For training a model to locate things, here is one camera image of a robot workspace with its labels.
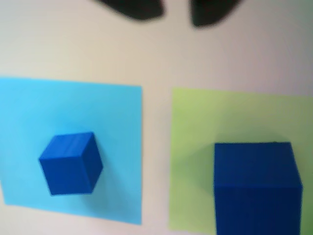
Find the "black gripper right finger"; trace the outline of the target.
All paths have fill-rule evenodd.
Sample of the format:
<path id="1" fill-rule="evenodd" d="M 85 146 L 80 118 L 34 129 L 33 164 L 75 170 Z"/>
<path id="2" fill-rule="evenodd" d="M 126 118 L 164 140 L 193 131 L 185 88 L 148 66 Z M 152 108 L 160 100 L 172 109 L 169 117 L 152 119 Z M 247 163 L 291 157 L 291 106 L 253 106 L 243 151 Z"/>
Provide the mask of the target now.
<path id="1" fill-rule="evenodd" d="M 192 25 L 215 26 L 231 15 L 241 2 L 241 0 L 190 0 Z"/>

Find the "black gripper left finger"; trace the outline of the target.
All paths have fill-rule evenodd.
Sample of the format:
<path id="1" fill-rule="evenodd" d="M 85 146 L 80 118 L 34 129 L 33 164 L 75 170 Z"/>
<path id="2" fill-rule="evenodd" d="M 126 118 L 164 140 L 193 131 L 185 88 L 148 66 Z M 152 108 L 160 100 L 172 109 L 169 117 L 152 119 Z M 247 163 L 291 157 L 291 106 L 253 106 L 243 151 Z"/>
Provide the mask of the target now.
<path id="1" fill-rule="evenodd" d="M 161 0 L 98 0 L 97 2 L 139 21 L 158 18 L 164 13 Z"/>

